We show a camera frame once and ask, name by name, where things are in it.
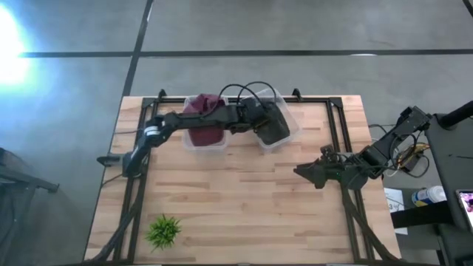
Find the wooden tabletop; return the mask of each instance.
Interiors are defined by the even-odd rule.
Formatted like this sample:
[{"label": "wooden tabletop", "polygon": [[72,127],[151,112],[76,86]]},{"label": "wooden tabletop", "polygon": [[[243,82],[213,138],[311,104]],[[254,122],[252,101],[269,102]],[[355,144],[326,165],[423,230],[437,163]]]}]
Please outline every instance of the wooden tabletop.
[{"label": "wooden tabletop", "polygon": [[[361,97],[340,97],[353,150],[360,151],[371,143]],[[137,128],[141,101],[142,97],[123,99],[115,132]],[[186,151],[182,131],[152,150],[135,263],[353,262],[338,183],[329,181],[316,190],[293,173],[296,164],[314,161],[320,147],[332,143],[326,106],[288,105],[303,132],[271,154],[262,152],[250,132],[231,136],[228,148],[220,153]],[[159,112],[182,109],[181,103],[160,104]],[[343,147],[338,121],[337,128]],[[134,141],[133,133],[115,134],[111,152],[131,151]],[[120,167],[108,168],[104,180],[120,172]],[[121,177],[101,189],[86,259],[97,254],[116,230],[125,187]],[[400,256],[381,180],[370,180],[362,193],[370,227],[391,253]],[[161,214],[180,219],[182,232],[172,248],[153,251],[145,235]]]}]

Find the green plant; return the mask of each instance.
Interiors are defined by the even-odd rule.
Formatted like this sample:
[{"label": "green plant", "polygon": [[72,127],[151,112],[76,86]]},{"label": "green plant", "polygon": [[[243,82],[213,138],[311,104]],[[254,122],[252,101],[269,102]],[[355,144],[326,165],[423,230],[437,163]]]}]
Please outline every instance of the green plant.
[{"label": "green plant", "polygon": [[154,246],[154,250],[170,248],[174,244],[176,235],[180,232],[179,220],[174,217],[166,218],[164,214],[156,218],[156,222],[149,225],[146,240]]}]

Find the gray floor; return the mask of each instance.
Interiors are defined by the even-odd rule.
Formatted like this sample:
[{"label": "gray floor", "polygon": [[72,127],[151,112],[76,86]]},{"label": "gray floor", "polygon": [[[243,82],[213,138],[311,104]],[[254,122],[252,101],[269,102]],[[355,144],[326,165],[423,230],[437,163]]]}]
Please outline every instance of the gray floor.
[{"label": "gray floor", "polygon": [[[132,51],[146,0],[3,0],[28,52]],[[461,0],[156,0],[143,50],[473,49]],[[5,40],[0,48],[8,49]],[[8,68],[2,66],[9,62]],[[0,146],[61,184],[39,192],[9,265],[79,262],[92,223],[130,58],[2,60],[25,70],[0,81]],[[142,58],[131,95],[218,92],[263,80],[280,92],[362,95],[370,123],[394,123],[408,105],[447,112],[473,98],[473,55]],[[377,129],[373,137],[379,136]],[[438,184],[397,174],[385,186]],[[403,256],[430,262],[400,241]]]}]

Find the table frame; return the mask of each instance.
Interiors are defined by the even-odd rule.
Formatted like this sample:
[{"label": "table frame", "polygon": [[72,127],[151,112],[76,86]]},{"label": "table frame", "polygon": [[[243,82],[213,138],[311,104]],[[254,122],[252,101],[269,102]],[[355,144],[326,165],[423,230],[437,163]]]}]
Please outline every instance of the table frame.
[{"label": "table frame", "polygon": [[[159,95],[156,98],[143,98],[141,103],[141,110],[140,110],[140,118],[138,121],[137,129],[143,128],[146,122],[146,118],[151,115],[151,117],[157,114],[157,110],[159,104],[161,103],[184,103],[185,97],[167,97],[166,91],[163,89],[160,91]],[[330,135],[332,138],[333,148],[335,151],[340,152],[340,144],[338,142],[338,132],[336,128],[336,121],[333,114],[333,108],[337,108],[338,111],[338,118],[340,120],[341,125],[341,133],[345,144],[345,149],[347,152],[353,152],[350,136],[348,133],[348,126],[347,120],[345,118],[343,101],[340,97],[328,97],[328,98],[319,98],[319,97],[302,97],[301,93],[298,89],[294,89],[291,96],[284,96],[284,100],[287,103],[322,103],[327,108],[327,115],[328,115],[328,122],[330,127]],[[236,97],[229,97],[228,101],[230,103],[236,103]],[[143,132],[137,130],[137,134],[135,137],[135,145],[137,141],[142,136]],[[135,254],[136,254],[136,244],[137,244],[137,237],[138,231],[140,228],[140,217],[141,217],[141,210],[143,207],[143,199],[146,187],[146,179],[148,175],[148,167],[149,162],[148,160],[144,161],[142,174],[137,178],[129,178],[126,182],[125,194],[123,197],[123,204],[122,210],[120,215],[120,224],[117,230],[113,233],[110,240],[107,244],[103,247],[102,251],[94,257],[92,260],[85,261],[82,265],[96,265],[96,263],[100,263],[100,265],[132,265],[135,261]],[[132,203],[132,191],[135,184],[135,180],[139,179],[137,195],[135,200]],[[341,193],[347,194],[348,190],[345,187],[341,187]],[[367,216],[364,210],[364,203],[363,197],[361,195],[361,191],[357,190],[354,191],[355,195],[355,204],[358,209],[359,214],[362,217],[362,221],[367,225]],[[345,208],[345,216],[347,219],[347,227],[348,227],[348,236],[350,238],[350,245],[352,248],[353,259],[355,262],[361,259],[360,249],[358,246],[358,241],[356,239],[356,232],[355,232],[355,224],[353,222],[353,216],[349,211]],[[122,259],[122,250],[123,250],[123,237],[126,232],[126,229],[129,227],[130,223],[132,223],[132,231],[130,236],[129,242],[129,250],[125,259]],[[364,235],[364,247],[367,253],[367,259],[370,261],[374,261],[375,256],[372,249],[372,243],[368,239],[367,236]],[[113,251],[112,260],[107,261]]]}]

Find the purple cloth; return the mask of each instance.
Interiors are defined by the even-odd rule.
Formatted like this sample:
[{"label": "purple cloth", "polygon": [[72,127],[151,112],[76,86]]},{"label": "purple cloth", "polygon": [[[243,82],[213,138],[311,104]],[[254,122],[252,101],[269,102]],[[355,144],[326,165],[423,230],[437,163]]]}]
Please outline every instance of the purple cloth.
[{"label": "purple cloth", "polygon": [[[184,109],[184,113],[206,114],[214,107],[218,108],[224,105],[225,101],[223,99],[219,99],[218,95],[200,94]],[[189,129],[189,136],[191,137],[191,141],[194,146],[209,146],[222,141],[223,129],[219,129],[216,126]]]}]

